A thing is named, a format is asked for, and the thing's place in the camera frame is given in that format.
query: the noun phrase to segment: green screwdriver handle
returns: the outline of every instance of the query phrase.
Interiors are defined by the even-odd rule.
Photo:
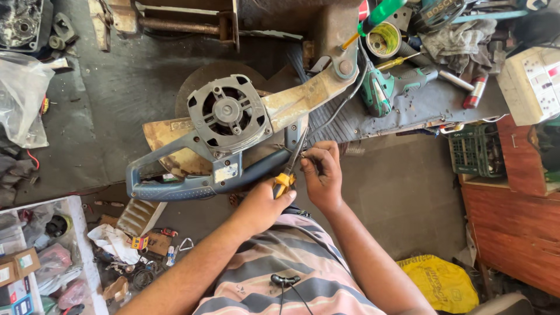
[[[383,0],[365,20],[358,24],[358,33],[361,36],[366,36],[375,26],[393,15],[395,11],[400,9],[406,2],[407,0]]]

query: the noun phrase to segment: green cordless drill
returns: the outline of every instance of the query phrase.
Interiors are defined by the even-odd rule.
[[[391,112],[395,96],[419,90],[437,79],[437,69],[434,66],[412,69],[395,77],[390,73],[381,73],[369,61],[366,71],[361,89],[362,98],[370,114],[378,118]]]

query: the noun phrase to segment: tape roll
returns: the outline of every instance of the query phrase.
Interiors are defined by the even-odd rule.
[[[367,34],[366,45],[375,56],[389,58],[399,51],[402,41],[400,31],[395,25],[382,22]]]

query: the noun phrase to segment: pivot bolt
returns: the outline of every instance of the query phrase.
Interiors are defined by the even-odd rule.
[[[350,73],[352,73],[352,70],[354,69],[354,67],[352,66],[352,63],[349,60],[343,60],[340,65],[338,66],[338,69],[340,70],[340,72],[343,75],[349,75]]]

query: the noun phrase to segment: yellow pliers handle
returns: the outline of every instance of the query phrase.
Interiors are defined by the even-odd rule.
[[[295,174],[280,173],[280,175],[275,177],[276,182],[272,187],[272,196],[274,199],[278,199],[281,195],[288,191],[288,187],[292,186],[296,182]]]

